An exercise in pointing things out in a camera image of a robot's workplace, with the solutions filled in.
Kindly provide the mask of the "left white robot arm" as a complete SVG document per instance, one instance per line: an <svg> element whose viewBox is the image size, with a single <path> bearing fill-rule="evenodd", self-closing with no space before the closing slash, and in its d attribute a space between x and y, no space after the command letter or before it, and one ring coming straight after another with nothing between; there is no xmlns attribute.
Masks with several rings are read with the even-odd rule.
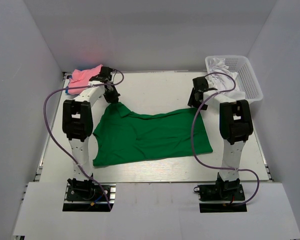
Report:
<svg viewBox="0 0 300 240"><path fill-rule="evenodd" d="M63 102L62 131L65 133L70 147L73 163L73 185L80 183L78 193L89 200L95 196L96 187L90 184L93 176L89 157L89 138L94 130L92 107L98 99L104 97L107 103L118 103L119 96L114 75L118 70L103 66L100 73L89 79L89 87L72 100Z"/></svg>

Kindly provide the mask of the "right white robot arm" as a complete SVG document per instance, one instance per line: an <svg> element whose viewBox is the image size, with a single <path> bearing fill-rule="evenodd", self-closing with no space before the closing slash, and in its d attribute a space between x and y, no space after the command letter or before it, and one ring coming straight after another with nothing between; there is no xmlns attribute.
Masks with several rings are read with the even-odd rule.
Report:
<svg viewBox="0 0 300 240"><path fill-rule="evenodd" d="M247 100L235 100L224 95L214 87L209 87L205 76L192 80L193 88L188 106L200 110L214 105L219 111L219 132L223 138L223 156L217 167L217 179L214 184L199 185L194 191L202 202L209 201L243 201L245 195L240 183L240 161L243 148L253 133L250 106Z"/></svg>

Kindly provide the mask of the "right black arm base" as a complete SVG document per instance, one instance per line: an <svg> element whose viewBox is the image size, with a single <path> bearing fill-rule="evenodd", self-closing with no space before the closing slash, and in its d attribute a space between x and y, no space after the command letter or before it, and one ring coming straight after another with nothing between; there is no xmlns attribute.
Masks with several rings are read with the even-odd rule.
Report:
<svg viewBox="0 0 300 240"><path fill-rule="evenodd" d="M193 188L199 197L201 213L244 213L247 211L243 186L218 179L214 184L201 184Z"/></svg>

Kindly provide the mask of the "green t shirt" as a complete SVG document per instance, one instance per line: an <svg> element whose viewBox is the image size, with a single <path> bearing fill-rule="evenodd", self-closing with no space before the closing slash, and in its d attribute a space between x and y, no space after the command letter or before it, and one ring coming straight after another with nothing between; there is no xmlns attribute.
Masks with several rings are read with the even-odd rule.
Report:
<svg viewBox="0 0 300 240"><path fill-rule="evenodd" d="M98 152L94 167L210 154L204 122L196 109L178 109L155 115L139 114L121 102L104 111L93 136Z"/></svg>

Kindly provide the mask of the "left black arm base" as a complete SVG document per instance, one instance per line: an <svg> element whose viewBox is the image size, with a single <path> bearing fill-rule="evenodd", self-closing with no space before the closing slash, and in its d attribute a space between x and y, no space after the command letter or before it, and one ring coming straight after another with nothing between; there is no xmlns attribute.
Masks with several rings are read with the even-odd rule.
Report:
<svg viewBox="0 0 300 240"><path fill-rule="evenodd" d="M87 213L109 213L108 202L102 189L93 184L86 190L73 188L67 185L64 201L63 212L87 212Z"/></svg>

